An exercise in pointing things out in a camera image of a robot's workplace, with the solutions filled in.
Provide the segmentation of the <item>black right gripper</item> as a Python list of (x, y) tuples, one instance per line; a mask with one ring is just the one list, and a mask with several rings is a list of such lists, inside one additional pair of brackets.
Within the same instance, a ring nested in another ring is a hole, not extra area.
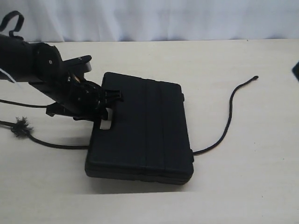
[(292, 68), (292, 73), (296, 77), (296, 79), (299, 81), (299, 62), (296, 63), (296, 65)]

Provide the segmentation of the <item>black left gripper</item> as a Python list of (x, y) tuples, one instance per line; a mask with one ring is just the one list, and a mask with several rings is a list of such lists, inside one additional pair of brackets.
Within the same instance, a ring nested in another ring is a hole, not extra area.
[(35, 88), (55, 102), (46, 106), (46, 114), (61, 115), (74, 120), (109, 120), (103, 104), (123, 102), (120, 90), (103, 90), (94, 82), (71, 72), (42, 72), (37, 76)]

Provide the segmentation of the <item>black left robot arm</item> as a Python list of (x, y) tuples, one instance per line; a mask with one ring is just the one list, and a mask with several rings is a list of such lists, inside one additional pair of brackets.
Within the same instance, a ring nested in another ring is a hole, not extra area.
[(91, 71), (91, 59), (86, 55), (64, 61), (55, 46), (0, 37), (0, 78), (26, 82), (54, 100), (46, 106), (52, 117), (108, 120), (108, 109), (123, 100), (120, 90), (104, 89), (85, 79), (84, 74)]

